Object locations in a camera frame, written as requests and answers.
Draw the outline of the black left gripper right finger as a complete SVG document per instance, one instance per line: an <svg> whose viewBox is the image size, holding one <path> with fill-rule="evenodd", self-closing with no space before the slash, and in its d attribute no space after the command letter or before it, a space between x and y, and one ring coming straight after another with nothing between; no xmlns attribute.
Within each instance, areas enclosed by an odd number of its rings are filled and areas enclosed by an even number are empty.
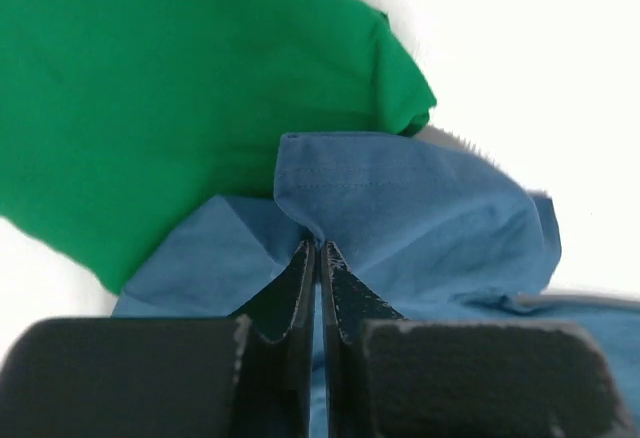
<svg viewBox="0 0 640 438"><path fill-rule="evenodd" d="M411 321L320 254L331 437L635 437L608 353L557 320Z"/></svg>

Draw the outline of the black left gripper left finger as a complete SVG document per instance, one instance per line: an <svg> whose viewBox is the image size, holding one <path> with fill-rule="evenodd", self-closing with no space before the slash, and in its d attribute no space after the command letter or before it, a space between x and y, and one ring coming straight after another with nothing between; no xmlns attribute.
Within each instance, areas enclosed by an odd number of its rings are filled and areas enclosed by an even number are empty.
<svg viewBox="0 0 640 438"><path fill-rule="evenodd" d="M1 370L5 437L305 437L315 251L225 318L29 327Z"/></svg>

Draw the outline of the dark blue t-shirt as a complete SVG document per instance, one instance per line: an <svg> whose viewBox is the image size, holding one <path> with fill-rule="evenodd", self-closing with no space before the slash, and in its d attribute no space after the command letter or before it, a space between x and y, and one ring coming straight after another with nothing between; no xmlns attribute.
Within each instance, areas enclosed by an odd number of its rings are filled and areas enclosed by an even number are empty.
<svg viewBox="0 0 640 438"><path fill-rule="evenodd" d="M120 318L225 318L315 251L309 436L327 433L320 254L411 321L557 320L584 327L639 417L639 307L545 290L561 256L551 199L454 145L364 133L281 139L272 199L218 195L123 289Z"/></svg>

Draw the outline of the green t-shirt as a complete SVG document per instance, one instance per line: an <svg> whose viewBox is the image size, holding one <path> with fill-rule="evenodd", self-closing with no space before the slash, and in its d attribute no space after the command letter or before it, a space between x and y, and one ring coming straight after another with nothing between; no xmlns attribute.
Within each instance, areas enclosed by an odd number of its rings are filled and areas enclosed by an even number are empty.
<svg viewBox="0 0 640 438"><path fill-rule="evenodd" d="M436 99L362 0L1 0L1 213L118 292L282 135L411 136Z"/></svg>

